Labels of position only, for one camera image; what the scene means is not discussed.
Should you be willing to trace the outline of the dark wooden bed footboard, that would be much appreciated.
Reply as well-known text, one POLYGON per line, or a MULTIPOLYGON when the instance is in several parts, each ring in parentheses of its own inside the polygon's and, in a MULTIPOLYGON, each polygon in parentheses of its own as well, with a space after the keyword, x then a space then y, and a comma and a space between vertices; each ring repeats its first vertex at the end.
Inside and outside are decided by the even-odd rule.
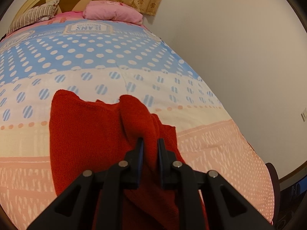
POLYGON ((281 179, 272 163, 266 167, 274 191, 274 229, 306 229, 306 163, 281 179))

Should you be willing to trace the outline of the striped pillow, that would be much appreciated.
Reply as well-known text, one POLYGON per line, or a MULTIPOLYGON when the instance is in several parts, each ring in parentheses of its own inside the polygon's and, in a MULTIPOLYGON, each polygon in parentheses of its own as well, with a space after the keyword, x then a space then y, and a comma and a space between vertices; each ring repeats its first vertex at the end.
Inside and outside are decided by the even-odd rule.
POLYGON ((11 34, 20 28, 37 22, 53 19, 58 10, 59 2, 60 0, 52 0, 27 10, 11 23, 7 34, 11 34))

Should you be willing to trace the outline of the white wall socket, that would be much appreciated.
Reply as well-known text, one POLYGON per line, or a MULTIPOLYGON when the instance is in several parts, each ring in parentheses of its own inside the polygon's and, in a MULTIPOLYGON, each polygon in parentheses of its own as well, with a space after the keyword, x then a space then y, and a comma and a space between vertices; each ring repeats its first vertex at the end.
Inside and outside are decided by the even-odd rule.
POLYGON ((303 110, 303 112, 301 113, 301 117, 304 122, 307 120, 307 108, 303 110))

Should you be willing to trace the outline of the polka dot bed quilt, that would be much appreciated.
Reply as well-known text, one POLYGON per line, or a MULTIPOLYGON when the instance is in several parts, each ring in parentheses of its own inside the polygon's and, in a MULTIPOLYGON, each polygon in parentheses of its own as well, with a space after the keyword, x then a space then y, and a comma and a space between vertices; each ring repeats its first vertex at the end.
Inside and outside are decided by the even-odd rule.
POLYGON ((178 54, 141 26, 62 17, 1 42, 1 206, 18 229, 56 197, 48 121, 59 89, 85 101, 137 97, 176 128, 178 149, 193 169, 217 170, 272 221, 266 165, 178 54))

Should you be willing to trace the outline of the red embroidered knit sweater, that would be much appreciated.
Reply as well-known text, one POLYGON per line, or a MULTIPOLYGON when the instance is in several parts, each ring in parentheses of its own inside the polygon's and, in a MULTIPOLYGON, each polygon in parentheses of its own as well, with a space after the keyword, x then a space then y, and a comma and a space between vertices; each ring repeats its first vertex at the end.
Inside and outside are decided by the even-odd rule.
POLYGON ((179 161, 176 129, 164 125, 136 97, 123 95, 116 104, 81 100, 58 90, 50 112, 50 165, 56 194, 61 194, 83 171, 101 172, 118 164, 144 140, 144 164, 139 188, 125 191, 124 229, 179 228, 175 193, 158 183, 159 139, 179 161))

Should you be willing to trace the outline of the pink folded blanket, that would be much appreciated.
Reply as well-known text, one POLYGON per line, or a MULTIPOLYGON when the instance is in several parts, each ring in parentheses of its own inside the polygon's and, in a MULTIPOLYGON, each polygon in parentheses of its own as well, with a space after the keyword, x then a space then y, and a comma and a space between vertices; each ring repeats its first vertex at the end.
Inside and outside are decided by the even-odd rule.
POLYGON ((91 1, 83 11, 88 20, 112 20, 136 25, 143 24, 143 15, 124 3, 112 1, 91 1))

